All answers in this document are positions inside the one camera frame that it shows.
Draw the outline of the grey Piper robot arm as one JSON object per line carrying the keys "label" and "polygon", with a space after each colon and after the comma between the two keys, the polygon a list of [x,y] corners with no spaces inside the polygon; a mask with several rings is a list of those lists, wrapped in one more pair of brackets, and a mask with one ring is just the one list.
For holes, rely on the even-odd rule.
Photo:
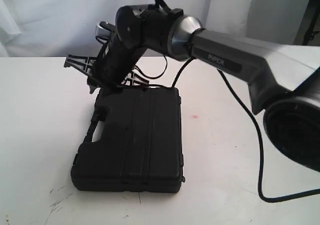
{"label": "grey Piper robot arm", "polygon": [[126,5],[115,24],[101,22],[105,43],[96,57],[68,55],[64,65],[87,77],[92,90],[118,88],[146,50],[177,61],[197,59],[248,86],[251,112],[264,112],[270,142],[287,158],[320,169],[320,50],[281,45],[204,28],[200,21],[157,4]]}

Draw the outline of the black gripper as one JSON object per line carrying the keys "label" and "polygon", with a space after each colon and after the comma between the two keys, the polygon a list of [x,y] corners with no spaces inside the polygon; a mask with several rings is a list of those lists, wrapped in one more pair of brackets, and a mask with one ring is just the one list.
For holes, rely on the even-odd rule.
{"label": "black gripper", "polygon": [[117,29],[96,57],[69,54],[63,66],[86,76],[90,94],[98,88],[113,91],[122,86],[146,50],[154,48],[154,35],[153,29]]}

